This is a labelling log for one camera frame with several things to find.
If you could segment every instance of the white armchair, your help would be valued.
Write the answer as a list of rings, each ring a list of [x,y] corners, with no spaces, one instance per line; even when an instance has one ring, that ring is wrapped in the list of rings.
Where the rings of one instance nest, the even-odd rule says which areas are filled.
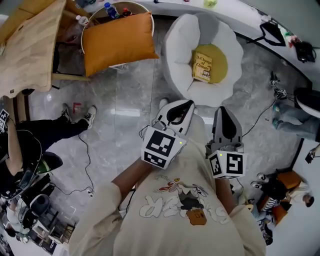
[[[219,83],[205,83],[192,77],[192,51],[198,45],[213,44],[225,55],[228,70]],[[233,94],[241,77],[244,51],[231,28],[209,13],[180,16],[167,32],[162,46],[164,77],[181,97],[196,105],[217,107]]]

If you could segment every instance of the white sneaker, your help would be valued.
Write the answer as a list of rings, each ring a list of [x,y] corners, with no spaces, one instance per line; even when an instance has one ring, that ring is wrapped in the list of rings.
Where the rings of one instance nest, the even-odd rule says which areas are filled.
[[[159,103],[159,109],[162,109],[165,105],[169,104],[168,98],[162,98]]]
[[[68,122],[72,122],[72,119],[69,114],[69,107],[66,103],[62,104],[62,111],[61,111],[61,116],[65,117]]]
[[[88,130],[92,128],[94,119],[97,114],[97,108],[96,106],[92,105],[89,109],[88,112],[84,115],[84,120],[88,123]]]
[[[269,182],[269,178],[266,175],[264,175],[262,172],[258,173],[256,177],[265,183]]]
[[[262,188],[262,185],[260,182],[257,182],[257,181],[253,181],[251,182],[250,184],[252,187],[256,188],[256,189],[261,189]]]

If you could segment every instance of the bottle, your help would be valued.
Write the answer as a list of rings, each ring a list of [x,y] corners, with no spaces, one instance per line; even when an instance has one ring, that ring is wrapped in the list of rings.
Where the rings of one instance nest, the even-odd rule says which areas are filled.
[[[75,18],[78,21],[78,23],[84,27],[86,27],[89,24],[89,19],[86,16],[77,15]]]
[[[120,15],[117,12],[116,8],[113,5],[111,5],[109,2],[106,2],[104,4],[104,8],[111,19],[116,20],[116,19],[120,18]]]
[[[128,17],[130,15],[132,15],[131,11],[128,8],[123,8],[122,16],[123,17]]]

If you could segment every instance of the sneaker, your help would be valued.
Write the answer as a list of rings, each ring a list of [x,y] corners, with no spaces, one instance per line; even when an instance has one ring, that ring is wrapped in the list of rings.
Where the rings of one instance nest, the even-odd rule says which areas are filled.
[[[279,120],[279,119],[277,119],[277,118],[274,118],[274,119],[272,120],[272,125],[273,125],[274,128],[278,129],[279,124],[281,124],[282,122],[283,122],[283,121],[281,121],[281,120]]]
[[[269,182],[269,178],[261,172],[258,173],[256,177],[263,182],[266,182],[266,183]]]
[[[280,113],[280,107],[277,103],[273,104],[272,109],[274,112]]]
[[[253,181],[251,182],[250,184],[252,187],[256,188],[256,189],[261,189],[262,188],[262,185],[260,182],[257,182],[257,181]]]
[[[96,114],[97,114],[97,108],[95,106],[91,106],[89,109],[88,109],[88,112],[84,115],[84,120],[88,123],[88,130],[92,128],[93,126],[93,123],[94,123],[94,119],[96,117]]]
[[[168,98],[162,98],[159,103],[159,109],[162,109],[165,105],[169,104]]]
[[[72,122],[72,119],[71,119],[70,114],[69,114],[69,107],[68,107],[68,105],[66,103],[62,104],[61,116],[66,118],[66,120],[68,122]]]

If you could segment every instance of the marble floor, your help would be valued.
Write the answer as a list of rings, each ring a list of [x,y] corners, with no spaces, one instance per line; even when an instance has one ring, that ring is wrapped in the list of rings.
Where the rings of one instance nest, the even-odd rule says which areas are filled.
[[[153,40],[159,55],[172,22],[155,19]],[[288,93],[293,93],[295,88],[305,87],[307,81],[269,51],[253,43],[246,44],[242,38],[238,38],[238,41],[244,50],[242,76],[234,85],[232,97],[222,105],[234,113],[243,133],[246,133],[259,114],[273,102],[273,91],[269,88],[271,71],[276,72],[279,85]],[[61,45],[59,71],[84,73],[83,56],[74,47]],[[142,140],[138,132],[155,117],[160,99],[178,99],[163,77],[161,59],[130,63],[121,72],[108,68],[93,75],[89,82],[61,81],[54,85],[60,89],[35,91],[29,96],[31,120],[58,118],[62,103],[67,103],[71,110],[74,103],[81,104],[72,114],[75,120],[90,105],[97,107],[93,128],[81,134],[89,146],[91,165],[87,170],[95,188],[103,180],[111,181],[140,156]],[[216,109],[206,106],[197,108],[210,136]],[[272,173],[276,168],[287,167],[293,159],[299,139],[275,130],[269,109],[243,138],[243,142],[248,153],[247,174],[239,181],[245,187],[248,198],[258,198],[260,191],[250,186],[251,181],[255,180],[257,173]],[[89,162],[87,148],[77,136],[59,141],[48,151],[58,154],[63,160],[63,166],[52,172],[51,179],[64,192],[81,190],[91,184],[85,173],[85,166]],[[241,188],[237,180],[233,180],[232,184],[236,189]],[[77,221],[91,200],[86,191],[66,196],[58,189],[55,189],[51,198],[68,222]]]

